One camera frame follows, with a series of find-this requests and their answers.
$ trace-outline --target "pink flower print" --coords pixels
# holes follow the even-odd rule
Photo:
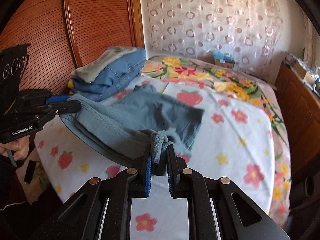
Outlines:
[[[124,96],[128,94],[127,90],[120,91],[119,93],[113,95],[113,98],[122,99]]]
[[[41,149],[44,146],[44,141],[39,142],[38,148]]]
[[[236,122],[247,123],[248,116],[241,110],[231,111],[231,114],[235,117]]]
[[[272,131],[271,131],[271,130],[268,131],[268,134],[270,135],[271,139],[273,139]]]
[[[179,157],[183,158],[186,161],[186,163],[188,163],[191,159],[191,156],[187,154],[180,155]]]
[[[280,206],[279,206],[279,209],[278,209],[278,215],[279,216],[281,216],[281,215],[283,215],[283,213],[285,212],[285,206],[284,206],[284,204],[281,204]]]
[[[283,177],[284,177],[284,173],[277,171],[277,173],[275,175],[275,184],[277,186],[279,186],[283,183]]]
[[[247,84],[246,82],[244,82],[243,80],[240,80],[239,83],[240,83],[241,85],[244,85],[245,87],[248,86],[248,84]]]
[[[228,98],[237,98],[235,95],[233,94],[230,94],[230,95],[227,95]]]
[[[218,104],[222,105],[222,106],[228,106],[229,105],[229,103],[226,100],[223,100],[223,99],[218,100]]]
[[[220,123],[220,122],[224,122],[223,120],[223,116],[221,114],[213,114],[213,116],[211,116],[211,119],[215,122],[215,123]]]
[[[244,182],[246,184],[252,183],[255,188],[258,188],[260,182],[264,180],[264,175],[260,172],[258,165],[247,165],[247,174],[244,176]]]
[[[190,69],[186,67],[176,67],[175,73],[185,76],[196,76],[196,69]]]
[[[56,147],[53,147],[53,148],[51,149],[50,155],[53,156],[53,157],[55,157],[55,156],[58,154],[58,152],[59,152],[59,146],[57,145]]]
[[[154,225],[157,223],[155,218],[151,218],[149,214],[143,214],[141,216],[136,216],[136,222],[138,223],[136,229],[138,231],[146,230],[148,232],[152,232],[154,229]]]

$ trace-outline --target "wooden wardrobe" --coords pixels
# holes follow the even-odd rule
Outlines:
[[[65,90],[71,72],[108,47],[144,47],[140,0],[24,0],[0,35],[0,50],[31,43],[20,89]]]

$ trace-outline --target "sheer curtain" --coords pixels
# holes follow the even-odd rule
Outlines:
[[[239,70],[268,80],[283,20],[275,0],[144,0],[147,49],[212,61],[215,49]]]

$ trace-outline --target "blue denim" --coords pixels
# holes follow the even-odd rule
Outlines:
[[[72,78],[75,87],[71,91],[92,101],[100,102],[124,90],[139,75],[145,62],[146,51],[137,48],[137,51],[108,64],[90,84],[76,77]]]
[[[118,104],[104,106],[80,94],[78,113],[61,115],[64,124],[82,141],[108,159],[130,167],[151,144],[154,175],[165,175],[166,147],[188,153],[201,125],[201,109],[156,92],[152,85],[136,86]]]

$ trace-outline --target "bed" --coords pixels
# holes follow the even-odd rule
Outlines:
[[[132,92],[135,85],[149,83],[159,93],[204,109],[201,129],[191,154],[182,156],[188,166],[210,178],[230,177],[282,225],[289,207],[290,155],[272,89],[244,73],[175,57],[148,60],[141,75],[124,91],[102,103],[114,104]],[[262,105],[260,108],[256,107],[258,102]],[[275,111],[274,114],[268,114],[267,109]],[[125,169],[79,140],[58,116],[36,135],[35,143],[46,172],[43,176],[48,176],[63,202],[89,178],[107,179]],[[281,183],[277,177],[280,172]],[[183,219],[175,223],[168,220],[172,209]],[[141,221],[148,223],[142,226]],[[149,239],[151,234],[155,239],[157,236],[185,239],[188,237],[187,202],[171,199],[167,178],[155,177],[150,198],[133,201],[131,222],[135,225],[131,230],[132,239]]]
[[[147,61],[142,74],[171,82],[209,86],[236,95],[238,99],[266,112],[271,122],[275,146],[275,181],[269,215],[279,225],[283,225],[289,214],[291,162],[287,132],[273,89],[264,81],[243,72],[195,59],[153,57]]]

